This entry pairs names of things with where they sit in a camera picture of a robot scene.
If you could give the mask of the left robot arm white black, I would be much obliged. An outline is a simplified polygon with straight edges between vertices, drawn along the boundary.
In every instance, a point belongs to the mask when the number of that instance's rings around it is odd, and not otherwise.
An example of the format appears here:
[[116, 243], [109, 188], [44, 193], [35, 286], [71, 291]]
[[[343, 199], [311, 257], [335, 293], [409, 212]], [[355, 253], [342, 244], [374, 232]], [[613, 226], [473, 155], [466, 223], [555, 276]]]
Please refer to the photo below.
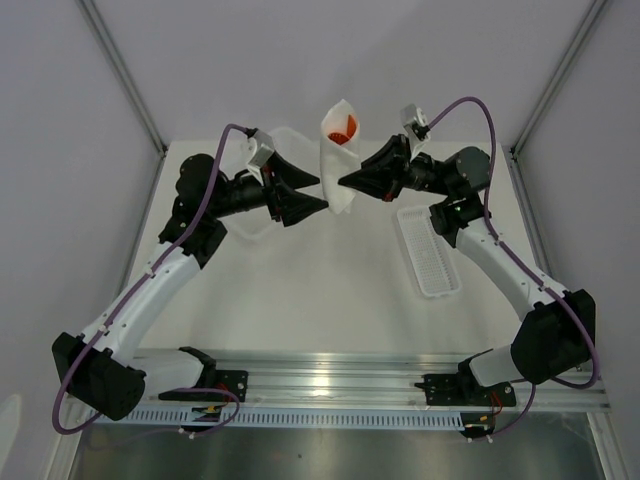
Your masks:
[[259, 161], [255, 173], [242, 170], [233, 178], [215, 173], [214, 166], [214, 158], [204, 153], [182, 163], [171, 217], [141, 276], [82, 333], [62, 333], [54, 341], [61, 395], [70, 394], [111, 420], [126, 417], [145, 396], [221, 399], [215, 359], [194, 347], [139, 357], [141, 340], [222, 244], [227, 234], [222, 218], [265, 207], [272, 220], [289, 227], [328, 204], [303, 191], [319, 178], [278, 153]]

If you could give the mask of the orange plastic spoon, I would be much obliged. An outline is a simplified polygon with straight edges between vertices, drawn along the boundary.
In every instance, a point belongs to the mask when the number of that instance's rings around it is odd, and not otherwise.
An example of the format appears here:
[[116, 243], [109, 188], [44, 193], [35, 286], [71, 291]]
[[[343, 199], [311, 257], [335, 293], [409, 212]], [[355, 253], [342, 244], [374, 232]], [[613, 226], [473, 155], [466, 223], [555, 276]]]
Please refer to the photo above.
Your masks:
[[347, 116], [347, 125], [346, 125], [346, 132], [345, 132], [345, 136], [348, 139], [351, 139], [355, 136], [356, 132], [358, 129], [358, 121], [356, 119], [356, 117], [354, 115], [349, 114]]

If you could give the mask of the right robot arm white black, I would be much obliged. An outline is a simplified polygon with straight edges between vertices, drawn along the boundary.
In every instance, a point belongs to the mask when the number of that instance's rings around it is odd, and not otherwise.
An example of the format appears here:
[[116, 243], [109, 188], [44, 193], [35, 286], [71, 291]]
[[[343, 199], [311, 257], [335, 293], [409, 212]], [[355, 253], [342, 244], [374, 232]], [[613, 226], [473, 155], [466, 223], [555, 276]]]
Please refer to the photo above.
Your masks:
[[429, 208], [435, 233], [475, 263], [518, 315], [521, 325], [510, 344], [459, 364], [456, 389], [464, 401], [479, 403], [504, 382], [559, 382], [561, 374], [586, 362], [592, 373], [581, 386], [589, 388], [599, 378], [595, 301], [585, 290], [571, 291], [528, 266], [505, 242], [480, 198], [490, 185], [491, 166], [490, 156], [477, 147], [440, 161], [413, 155], [408, 139], [394, 135], [338, 183], [384, 202], [405, 189], [443, 196]]

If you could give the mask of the orange plastic fork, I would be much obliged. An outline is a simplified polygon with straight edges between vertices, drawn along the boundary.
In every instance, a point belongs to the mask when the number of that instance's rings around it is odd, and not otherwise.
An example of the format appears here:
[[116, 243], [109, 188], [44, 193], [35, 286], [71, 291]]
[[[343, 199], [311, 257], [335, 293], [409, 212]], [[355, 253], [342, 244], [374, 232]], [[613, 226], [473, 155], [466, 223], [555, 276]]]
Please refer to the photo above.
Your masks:
[[343, 132], [331, 132], [327, 138], [337, 145], [344, 145], [350, 140], [350, 137]]

